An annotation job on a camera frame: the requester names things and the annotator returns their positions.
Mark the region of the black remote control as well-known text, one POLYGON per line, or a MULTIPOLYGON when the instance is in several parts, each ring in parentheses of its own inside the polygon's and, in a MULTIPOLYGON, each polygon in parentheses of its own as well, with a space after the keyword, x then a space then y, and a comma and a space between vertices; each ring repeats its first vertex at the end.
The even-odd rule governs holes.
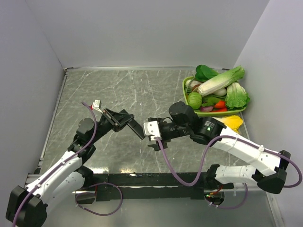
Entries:
POLYGON ((120 129, 128 126, 141 140, 145 138, 143 127, 135 120, 134 115, 128 113, 125 109, 119 112, 122 115, 122 119, 119 121, 120 129))

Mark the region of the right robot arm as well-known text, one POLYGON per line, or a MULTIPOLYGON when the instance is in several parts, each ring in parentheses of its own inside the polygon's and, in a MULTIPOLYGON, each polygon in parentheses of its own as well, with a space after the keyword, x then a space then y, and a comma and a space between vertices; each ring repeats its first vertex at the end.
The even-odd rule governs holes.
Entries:
POLYGON ((248 183, 273 194, 279 194, 285 188, 289 152, 267 150, 213 117, 198 117, 184 102, 174 103, 169 114, 170 122, 149 118, 143 125, 144 134, 150 141, 160 140, 151 145, 155 151, 166 148, 171 139, 189 136, 198 144, 220 149, 246 163, 244 166, 212 165, 206 180, 211 188, 228 183, 248 183))

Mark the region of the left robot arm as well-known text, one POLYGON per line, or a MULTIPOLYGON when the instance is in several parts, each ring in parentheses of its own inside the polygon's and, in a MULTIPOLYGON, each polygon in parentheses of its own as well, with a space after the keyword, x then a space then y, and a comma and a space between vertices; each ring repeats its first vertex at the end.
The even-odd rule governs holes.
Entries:
POLYGON ((16 186, 10 193, 6 219, 14 227, 40 227, 51 208, 78 189, 94 187, 93 171, 85 162, 96 150, 94 143, 110 131, 130 127, 144 138, 142 126, 126 110, 113 112, 104 109, 100 120, 85 118, 79 122, 73 143, 63 156, 43 175, 26 187, 16 186))

